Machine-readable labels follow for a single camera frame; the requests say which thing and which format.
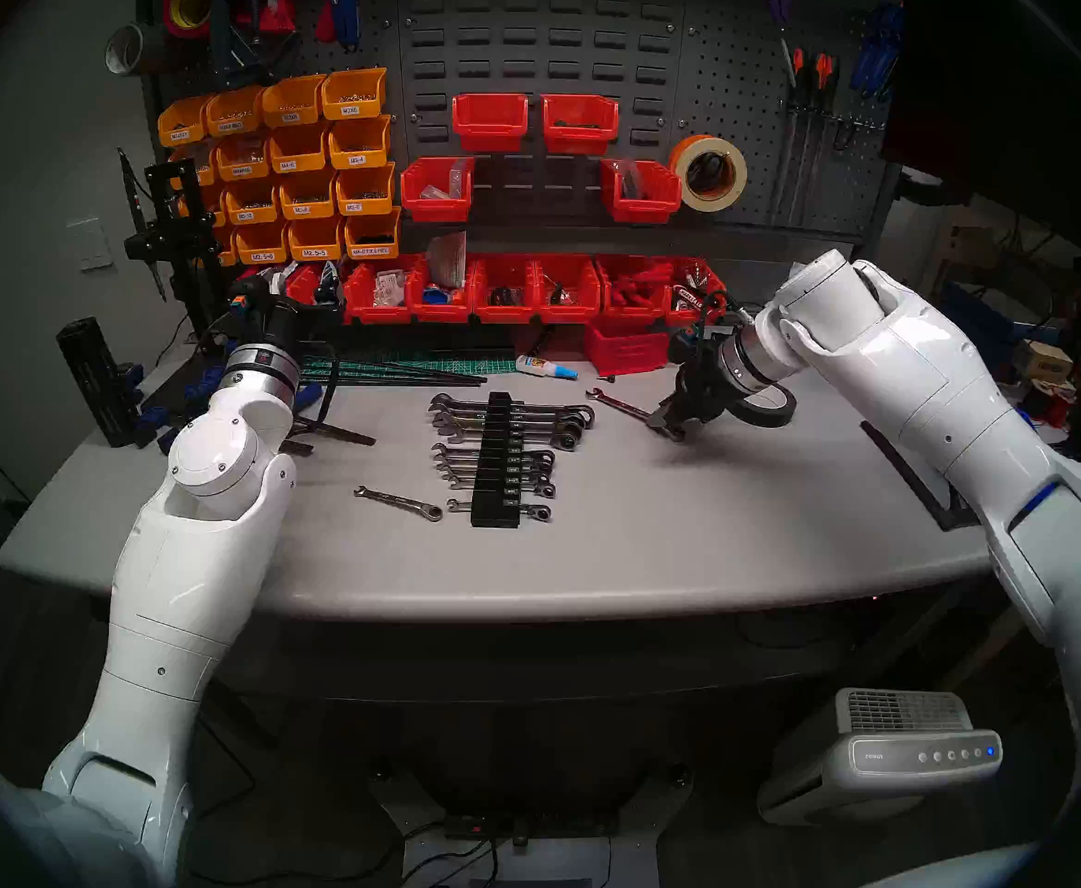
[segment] device vent grille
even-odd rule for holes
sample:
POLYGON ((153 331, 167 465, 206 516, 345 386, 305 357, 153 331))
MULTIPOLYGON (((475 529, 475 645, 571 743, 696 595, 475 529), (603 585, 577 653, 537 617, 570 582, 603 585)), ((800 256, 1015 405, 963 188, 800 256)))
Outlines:
POLYGON ((964 725, 950 693, 853 690, 852 731, 960 731, 964 725))

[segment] tape roll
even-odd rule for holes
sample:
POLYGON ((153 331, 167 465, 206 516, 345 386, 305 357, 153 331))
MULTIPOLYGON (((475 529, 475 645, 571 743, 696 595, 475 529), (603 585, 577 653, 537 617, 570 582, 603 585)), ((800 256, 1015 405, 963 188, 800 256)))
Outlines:
POLYGON ((211 0, 162 0, 162 23, 176 38, 210 38, 211 0))
POLYGON ((668 167, 680 178, 680 199, 703 213, 730 208, 746 188, 746 160, 732 142, 717 136, 682 140, 668 167))

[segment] workbench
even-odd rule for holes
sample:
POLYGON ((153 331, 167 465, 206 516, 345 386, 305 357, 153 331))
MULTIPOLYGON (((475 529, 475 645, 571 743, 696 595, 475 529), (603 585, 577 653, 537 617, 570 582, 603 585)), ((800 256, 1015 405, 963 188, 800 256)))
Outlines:
MULTIPOLYGON (((743 611, 826 602, 988 571, 979 527, 940 531, 859 428, 859 414, 806 371, 784 385, 791 424, 723 415, 683 446, 585 392, 651 410, 673 368, 602 383, 492 375, 480 389, 341 388, 330 421, 375 437, 328 438, 297 459, 297 489, 256 610, 318 620, 519 622, 743 611), (507 390, 533 403, 592 403, 597 423, 556 452, 551 523, 437 523, 353 496, 360 485, 445 505, 469 499, 433 467, 431 398, 507 390)), ((157 370, 150 384, 164 377, 157 370)), ((110 449, 94 432, 36 498, 1 548, 24 575, 108 594, 122 543, 162 481, 156 446, 110 449)), ((525 500, 540 501, 525 496, 525 500)))

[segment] cardboard box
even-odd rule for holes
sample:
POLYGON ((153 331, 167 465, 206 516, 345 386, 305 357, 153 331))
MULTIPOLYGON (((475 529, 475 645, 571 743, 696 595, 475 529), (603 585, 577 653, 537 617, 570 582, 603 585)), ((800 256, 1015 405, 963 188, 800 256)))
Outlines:
POLYGON ((1020 374, 1051 385, 1066 383, 1073 365, 1071 357, 1062 349, 1037 340, 1020 341, 1013 354, 1013 366, 1020 374))

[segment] gray pegboard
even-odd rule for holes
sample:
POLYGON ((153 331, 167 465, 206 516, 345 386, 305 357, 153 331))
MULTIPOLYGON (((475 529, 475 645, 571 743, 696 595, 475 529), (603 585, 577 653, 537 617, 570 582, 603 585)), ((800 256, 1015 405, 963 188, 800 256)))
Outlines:
MULTIPOLYGON (((859 49, 859 19, 883 0, 792 1, 789 44, 841 59, 835 112, 883 123, 889 106, 863 101, 846 87, 859 49)), ((730 140, 749 170, 739 202, 712 216, 682 209, 671 222, 686 228, 765 225, 784 135, 786 74, 779 31, 763 0, 360 0, 361 45, 352 53, 315 40, 324 0, 294 2, 299 42, 276 71, 386 66, 385 112, 396 118, 392 157, 399 171, 416 157, 464 154, 450 127, 455 95, 528 93, 530 128, 520 151, 482 155, 475 165, 472 226, 612 225, 598 188, 598 159, 545 151, 545 93, 617 98, 618 138, 609 157, 667 161, 676 143, 692 134, 730 140)), ((161 77, 162 106, 212 88, 205 67, 161 77)), ((863 129, 842 153, 830 151, 833 134, 831 128, 824 133, 814 202, 788 226, 786 207, 804 138, 801 117, 777 230, 857 239, 868 228, 885 170, 881 133, 863 129)), ((813 147, 819 137, 815 121, 813 147)))

